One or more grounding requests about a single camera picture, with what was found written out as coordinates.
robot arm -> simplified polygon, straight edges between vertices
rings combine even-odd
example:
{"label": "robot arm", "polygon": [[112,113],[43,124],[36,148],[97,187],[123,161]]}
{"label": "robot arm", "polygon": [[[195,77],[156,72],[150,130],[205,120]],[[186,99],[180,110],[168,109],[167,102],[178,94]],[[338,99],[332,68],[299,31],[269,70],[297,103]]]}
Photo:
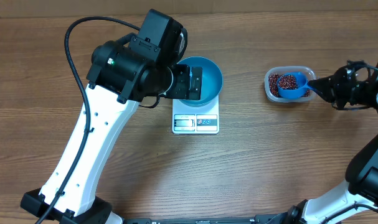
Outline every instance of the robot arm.
{"label": "robot arm", "polygon": [[[357,80],[356,72],[361,68],[369,69],[367,80]],[[378,64],[374,68],[364,62],[348,62],[334,75],[311,80],[308,85],[337,110],[352,110],[345,108],[350,103],[363,105],[356,109],[375,108],[378,112]],[[377,208],[378,135],[353,158],[341,184],[319,198],[304,200],[268,223],[338,223],[359,212]]]}
{"label": "robot arm", "polygon": [[[93,18],[81,19],[74,26],[87,20]],[[185,28],[171,17],[150,10],[137,35],[128,34],[97,47],[87,75],[85,93],[91,122],[80,159],[68,177],[86,130],[87,104],[53,174],[41,189],[24,194],[21,207],[41,219],[60,223],[122,223],[123,219],[111,212],[111,205],[95,196],[100,174],[116,139],[144,97],[200,99],[201,67],[176,64],[186,46]],[[66,178],[62,195],[57,195]]]}

wood grain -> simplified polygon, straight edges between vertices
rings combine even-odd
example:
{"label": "wood grain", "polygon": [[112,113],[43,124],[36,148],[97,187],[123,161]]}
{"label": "wood grain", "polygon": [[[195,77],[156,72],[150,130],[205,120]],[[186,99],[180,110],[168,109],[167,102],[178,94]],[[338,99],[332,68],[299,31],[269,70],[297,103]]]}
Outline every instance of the wood grain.
{"label": "wood grain", "polygon": [[2,0],[1,18],[378,10],[378,0]]}
{"label": "wood grain", "polygon": [[[137,26],[144,19],[119,18]],[[263,87],[276,66],[305,65],[325,77],[347,59],[375,65],[377,11],[174,18],[189,32],[185,57],[210,58],[223,71],[220,133],[173,135],[170,100],[138,109],[97,190],[122,216],[284,212],[340,183],[352,157],[378,133],[374,110],[335,111],[320,98],[280,105],[267,100]],[[20,199],[49,178],[75,126],[82,99],[63,48],[74,20],[0,19],[0,223],[34,222],[19,208]],[[72,57],[83,80],[94,48],[128,32],[109,22],[88,22],[72,32]],[[365,212],[347,223],[378,223],[378,215]]]}

scale display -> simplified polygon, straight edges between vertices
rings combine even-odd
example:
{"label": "scale display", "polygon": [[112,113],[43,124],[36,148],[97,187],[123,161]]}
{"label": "scale display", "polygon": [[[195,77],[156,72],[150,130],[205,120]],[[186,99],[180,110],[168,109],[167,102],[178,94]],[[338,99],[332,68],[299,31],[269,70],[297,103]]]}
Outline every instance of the scale display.
{"label": "scale display", "polygon": [[217,134],[219,132],[219,99],[201,107],[187,106],[179,100],[172,103],[174,134]]}

white scale platform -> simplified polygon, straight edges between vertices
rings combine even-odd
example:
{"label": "white scale platform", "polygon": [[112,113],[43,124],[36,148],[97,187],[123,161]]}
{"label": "white scale platform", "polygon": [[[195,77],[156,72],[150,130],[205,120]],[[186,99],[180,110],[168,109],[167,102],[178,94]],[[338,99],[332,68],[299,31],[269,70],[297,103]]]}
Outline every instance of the white scale platform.
{"label": "white scale platform", "polygon": [[172,101],[172,132],[174,134],[217,134],[219,132],[219,96],[209,104],[187,106]]}

plastic container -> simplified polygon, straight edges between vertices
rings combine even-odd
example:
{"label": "plastic container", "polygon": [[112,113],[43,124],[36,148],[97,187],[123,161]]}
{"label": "plastic container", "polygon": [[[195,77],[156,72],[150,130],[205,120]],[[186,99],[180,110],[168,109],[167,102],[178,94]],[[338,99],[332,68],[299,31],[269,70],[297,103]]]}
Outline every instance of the plastic container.
{"label": "plastic container", "polygon": [[272,95],[272,93],[270,92],[270,88],[269,88],[269,76],[272,75],[272,74],[276,74],[276,73],[279,74],[279,75],[284,75],[284,74],[290,73],[290,72],[302,72],[306,75],[308,80],[316,79],[316,75],[314,74],[312,69],[310,69],[308,67],[304,67],[304,66],[284,66],[284,67],[272,68],[265,75],[265,92],[266,92],[266,96],[268,97],[268,99],[272,102],[277,102],[277,103],[292,103],[292,102],[303,103],[303,102],[307,102],[307,101],[315,98],[316,93],[313,92],[313,91],[311,91],[311,94],[307,97],[301,97],[301,98],[294,99],[294,100],[284,99],[284,98],[281,98],[281,97],[275,97],[275,96]]}

